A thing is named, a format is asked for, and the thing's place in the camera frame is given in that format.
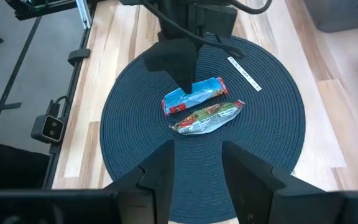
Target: metal frame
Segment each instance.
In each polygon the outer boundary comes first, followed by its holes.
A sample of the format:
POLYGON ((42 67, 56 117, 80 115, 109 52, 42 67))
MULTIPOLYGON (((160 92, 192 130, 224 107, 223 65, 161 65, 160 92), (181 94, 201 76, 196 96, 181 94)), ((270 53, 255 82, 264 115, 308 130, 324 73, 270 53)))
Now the metal frame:
POLYGON ((80 13, 81 21, 83 22, 84 29, 90 29, 92 18, 86 0, 75 0, 77 3, 78 12, 80 13))
MULTIPOLYGON (((93 18, 93 16, 94 16, 95 9, 96 9, 96 3, 91 5, 91 9, 89 12, 89 16, 91 18, 93 18)), ((90 36, 90 31, 91 31, 90 28, 87 28, 84 30, 81 44, 80 44, 80 49, 83 49, 86 47, 86 45, 88 43, 88 38, 90 36)), ((63 140, 64 140, 64 137, 66 134, 68 117, 70 116, 71 106, 73 103, 74 94, 75 94, 76 86, 78 83, 78 77, 80 76, 80 72, 81 72, 81 66, 82 66, 82 60, 80 60, 79 62, 76 62, 74 64, 74 69, 73 69, 73 73, 71 75, 70 85, 69 85, 68 91, 67 91, 67 100, 66 100, 65 104, 63 105, 62 121, 65 123, 65 127, 63 129, 62 141, 59 144, 52 144, 50 146, 49 153, 51 155, 50 155, 50 159, 49 159, 47 173, 45 174, 45 178, 44 178, 44 184, 42 187, 43 189, 51 189, 52 188, 53 179, 55 177, 57 163, 58 163, 59 156, 60 156, 60 150, 62 148, 63 140)))
POLYGON ((76 6, 77 5, 76 5, 75 0, 68 0, 68 1, 63 1, 60 3, 50 4, 50 6, 48 6, 47 8, 45 8, 43 10, 29 11, 29 12, 20 13, 20 14, 15 12, 15 16, 18 20, 22 21, 22 20, 31 19, 34 17, 44 16, 44 15, 55 13, 55 12, 73 9, 76 6))

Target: woven placemat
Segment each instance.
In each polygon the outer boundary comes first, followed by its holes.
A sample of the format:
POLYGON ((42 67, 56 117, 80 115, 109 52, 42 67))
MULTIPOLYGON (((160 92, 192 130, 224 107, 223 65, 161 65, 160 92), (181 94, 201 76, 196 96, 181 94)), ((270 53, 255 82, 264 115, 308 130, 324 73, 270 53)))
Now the woven placemat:
MULTIPOLYGON (((211 35, 206 38, 214 40, 211 35)), ((237 71, 227 53, 204 46, 196 65, 196 81, 222 77, 228 95, 164 116, 161 100, 178 86, 165 72, 149 73, 140 55, 117 78, 103 109, 101 149, 113 180, 166 140, 175 140, 170 210, 170 219, 175 222, 211 223, 236 216, 224 180, 223 141, 232 141, 289 173, 305 138, 305 109, 285 67, 252 42, 236 37, 222 41, 244 51, 245 58, 237 62, 260 85, 260 91, 237 71), (181 136, 168 127, 195 110, 237 99, 244 101, 245 107, 234 120, 212 133, 181 136)))

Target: wrinkled plastic wrapper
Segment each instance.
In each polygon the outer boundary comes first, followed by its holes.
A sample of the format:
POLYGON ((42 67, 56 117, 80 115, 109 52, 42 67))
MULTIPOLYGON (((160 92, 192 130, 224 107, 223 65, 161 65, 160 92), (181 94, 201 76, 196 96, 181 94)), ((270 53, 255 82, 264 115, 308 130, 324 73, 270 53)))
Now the wrinkled plastic wrapper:
POLYGON ((202 82, 193 83, 192 90, 192 94, 186 94, 181 88, 178 88, 165 95, 161 101, 164 114, 168 115, 183 111, 212 97, 222 95, 223 93, 228 94, 221 77, 209 78, 202 82))
POLYGON ((184 135, 210 133, 234 119, 243 107, 244 102, 241 100, 233 103, 218 103, 195 111, 171 128, 184 135))

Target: label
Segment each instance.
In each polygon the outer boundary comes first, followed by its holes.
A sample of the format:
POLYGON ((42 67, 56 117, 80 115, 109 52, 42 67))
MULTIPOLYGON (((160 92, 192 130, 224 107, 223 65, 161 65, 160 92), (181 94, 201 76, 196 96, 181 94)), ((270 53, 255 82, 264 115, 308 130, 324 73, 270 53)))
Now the label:
POLYGON ((241 65, 239 65, 236 60, 234 60, 234 58, 232 57, 228 57, 227 58, 232 65, 240 72, 240 74, 246 78, 246 80, 249 82, 249 84, 252 85, 252 87, 254 87, 254 89, 256 91, 260 91, 262 88, 258 85, 258 83, 255 82, 255 80, 241 67, 241 65))

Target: wooden tabletop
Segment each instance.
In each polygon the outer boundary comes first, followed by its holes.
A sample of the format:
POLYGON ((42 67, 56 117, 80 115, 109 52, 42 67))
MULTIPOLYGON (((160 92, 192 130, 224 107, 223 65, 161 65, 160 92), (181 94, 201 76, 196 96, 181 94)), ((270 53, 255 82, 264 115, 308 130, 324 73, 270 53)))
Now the wooden tabletop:
MULTIPOLYGON (((258 0, 243 1, 258 6, 258 0)), ((142 6, 97 5, 54 189, 111 183, 99 126, 104 102, 125 66, 157 41, 158 20, 142 6)), ((358 29, 316 30, 301 0, 273 0, 258 16, 239 12, 233 35, 267 49, 298 85, 306 111, 305 143, 293 175, 324 190, 358 189, 358 29)))

